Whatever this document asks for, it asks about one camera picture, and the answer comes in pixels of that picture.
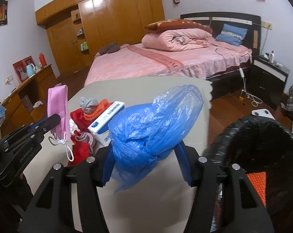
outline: blue and white box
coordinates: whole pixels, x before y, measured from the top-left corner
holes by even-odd
[[[93,134],[95,139],[103,146],[108,146],[111,141],[108,123],[118,112],[124,109],[124,107],[125,103],[114,102],[88,127],[88,130]]]

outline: wooden wardrobe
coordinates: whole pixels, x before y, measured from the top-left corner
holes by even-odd
[[[49,43],[62,76],[93,62],[112,41],[141,42],[144,26],[165,19],[161,0],[54,0],[36,11],[37,23],[47,29]],[[77,36],[83,27],[84,34]],[[88,50],[80,45],[87,42]]]

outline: wall switch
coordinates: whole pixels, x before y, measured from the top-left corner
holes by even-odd
[[[267,28],[269,30],[273,29],[273,24],[269,22],[262,21],[262,27]]]
[[[7,77],[6,79],[4,79],[4,83],[5,83],[5,85],[9,84],[12,80],[13,80],[13,76],[12,76],[12,75],[10,75],[10,76]]]

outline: orange mesh cloth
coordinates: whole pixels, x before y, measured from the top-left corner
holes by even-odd
[[[96,110],[91,114],[84,113],[84,119],[87,121],[93,121],[98,118],[112,103],[109,103],[107,99],[103,99],[97,106]]]
[[[249,173],[247,177],[266,207],[266,172]]]

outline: pink face mask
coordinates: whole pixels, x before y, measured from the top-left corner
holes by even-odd
[[[67,158],[73,161],[73,153],[66,141],[70,140],[70,125],[68,112],[68,87],[66,85],[48,89],[48,117],[53,114],[60,116],[60,123],[51,130],[53,137],[48,137],[52,145],[62,144],[66,148]]]

